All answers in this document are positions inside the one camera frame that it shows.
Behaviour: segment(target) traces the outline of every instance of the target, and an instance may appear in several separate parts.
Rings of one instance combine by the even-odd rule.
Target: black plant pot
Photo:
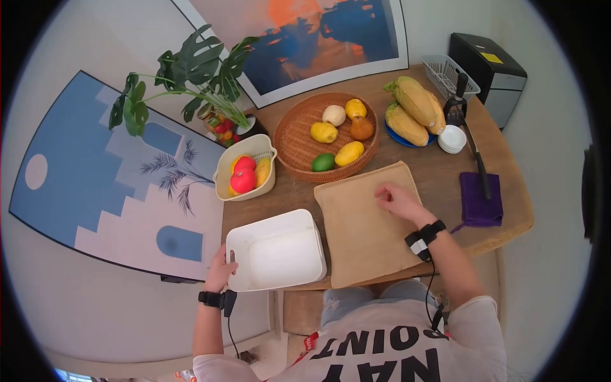
[[[249,128],[241,128],[238,127],[236,129],[236,134],[240,137],[240,141],[251,137],[256,134],[265,134],[269,136],[267,129],[263,126],[263,124],[255,117],[254,114],[247,114],[246,119],[251,123]]]

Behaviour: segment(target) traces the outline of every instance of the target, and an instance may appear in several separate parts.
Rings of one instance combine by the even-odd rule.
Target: poster
[[[261,37],[238,78],[257,107],[408,67],[400,0],[173,1],[195,28],[211,23],[226,49]]]
[[[225,150],[149,109],[143,137],[108,130],[119,92],[79,72],[40,123],[9,212],[83,254],[205,280],[221,243],[212,176]]]

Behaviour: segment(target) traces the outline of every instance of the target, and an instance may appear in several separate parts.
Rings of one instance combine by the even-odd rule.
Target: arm
[[[412,221],[418,229],[437,218],[407,190],[394,183],[382,183],[375,191],[378,206]],[[471,260],[446,230],[428,245],[435,267],[439,270],[450,302],[458,307],[473,297],[486,294]]]
[[[229,279],[229,274],[238,269],[238,263],[226,263],[225,244],[223,244],[210,265],[205,292],[220,293]],[[217,307],[198,303],[195,330],[193,333],[193,356],[202,354],[223,354],[223,335],[221,330],[221,310]]]

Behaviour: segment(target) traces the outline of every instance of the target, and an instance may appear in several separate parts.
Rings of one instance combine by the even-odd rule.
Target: woven bamboo tray
[[[329,171],[312,171],[312,161],[322,153],[337,152],[345,144],[355,141],[350,135],[352,121],[346,117],[343,124],[337,127],[339,132],[333,143],[320,143],[310,136],[310,127],[314,122],[322,122],[323,111],[329,105],[340,105],[358,98],[367,109],[367,119],[375,128],[373,136],[363,142],[365,152],[354,162],[344,167]],[[278,160],[288,169],[291,175],[314,183],[327,183],[344,179],[361,170],[373,158],[380,142],[378,116],[371,106],[361,97],[343,92],[329,92],[306,98],[293,106],[278,123],[274,133],[274,147],[278,150]]]

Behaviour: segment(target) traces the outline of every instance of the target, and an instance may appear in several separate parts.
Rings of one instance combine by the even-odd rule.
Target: purple towel
[[[463,203],[463,223],[454,228],[451,233],[464,226],[494,227],[503,221],[503,203],[500,198],[499,176],[488,174],[488,186],[492,198],[486,200],[481,187],[480,175],[476,172],[460,174],[460,190]]]

